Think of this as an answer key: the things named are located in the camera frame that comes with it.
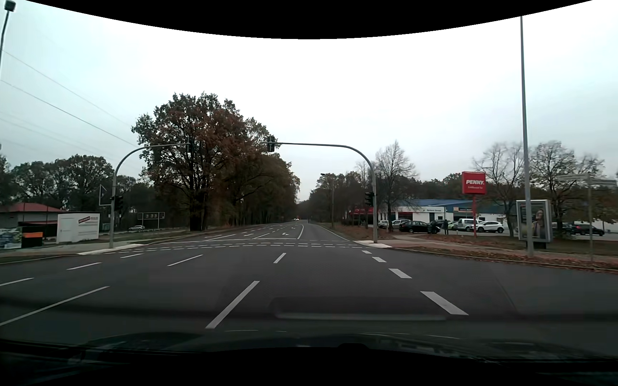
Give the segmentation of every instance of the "poster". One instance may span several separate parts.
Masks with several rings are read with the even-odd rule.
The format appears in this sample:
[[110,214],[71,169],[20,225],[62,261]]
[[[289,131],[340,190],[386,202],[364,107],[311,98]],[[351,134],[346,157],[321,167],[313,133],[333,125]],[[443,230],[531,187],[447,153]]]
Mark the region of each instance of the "poster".
[[0,249],[16,249],[23,246],[21,227],[0,229]]
[[[552,242],[552,213],[549,200],[531,200],[531,234],[533,242]],[[526,200],[516,201],[519,240],[526,241]]]

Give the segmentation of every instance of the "white van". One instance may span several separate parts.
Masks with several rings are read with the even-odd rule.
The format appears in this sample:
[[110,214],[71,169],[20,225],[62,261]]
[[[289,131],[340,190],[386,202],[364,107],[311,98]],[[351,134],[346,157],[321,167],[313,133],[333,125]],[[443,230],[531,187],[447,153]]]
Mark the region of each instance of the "white van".
[[[476,220],[476,229],[483,224],[483,221]],[[457,222],[457,230],[474,232],[474,219],[473,218],[460,218]]]

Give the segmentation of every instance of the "traffic light pole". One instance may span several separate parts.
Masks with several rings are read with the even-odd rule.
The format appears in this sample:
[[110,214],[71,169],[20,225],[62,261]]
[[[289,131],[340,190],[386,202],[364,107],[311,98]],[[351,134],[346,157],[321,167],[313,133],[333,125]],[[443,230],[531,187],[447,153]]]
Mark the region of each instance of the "traffic light pole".
[[[371,169],[371,182],[372,182],[372,187],[373,187],[373,243],[378,243],[378,214],[377,214],[377,207],[378,204],[376,203],[376,170],[373,169],[373,165],[371,164],[371,162],[369,161],[368,158],[366,158],[366,156],[364,155],[364,153],[360,152],[359,150],[356,150],[355,148],[353,148],[352,146],[348,146],[348,145],[332,145],[332,144],[297,144],[297,143],[293,143],[293,142],[262,142],[262,144],[275,144],[275,145],[304,145],[304,146],[330,146],[333,148],[347,148],[350,150],[354,150],[357,153],[359,153],[359,155],[361,155],[366,163],[369,164],[369,168]],[[369,212],[367,211],[366,213],[366,222],[367,222],[367,226],[368,226],[368,222],[369,222]]]
[[118,170],[121,168],[123,161],[125,161],[126,158],[128,158],[131,154],[139,150],[149,149],[149,148],[162,148],[165,146],[179,146],[179,145],[188,145],[188,144],[166,144],[166,145],[142,146],[141,148],[137,148],[131,151],[130,153],[126,154],[121,160],[121,162],[118,163],[118,166],[116,166],[116,169],[113,171],[113,183],[111,184],[111,227],[108,231],[108,247],[109,248],[113,248],[113,228],[116,225],[116,217],[114,216],[114,214],[116,214],[115,213],[115,210],[116,210],[116,177],[118,177]]

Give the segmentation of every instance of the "small building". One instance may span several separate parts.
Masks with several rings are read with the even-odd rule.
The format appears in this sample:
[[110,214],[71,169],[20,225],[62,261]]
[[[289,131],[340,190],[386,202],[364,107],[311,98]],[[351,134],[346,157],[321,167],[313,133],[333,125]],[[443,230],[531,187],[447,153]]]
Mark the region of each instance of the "small building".
[[45,236],[54,236],[59,213],[65,211],[38,203],[0,206],[0,229],[39,227],[39,232],[44,232]]
[[[460,218],[472,217],[471,200],[437,200],[437,199],[412,199],[407,203],[392,207],[390,219],[392,221],[406,218],[413,221],[430,223],[433,220],[457,221]],[[497,205],[480,205],[476,203],[476,216],[481,221],[505,222],[504,209]],[[387,219],[387,210],[382,208],[378,211],[378,219]]]

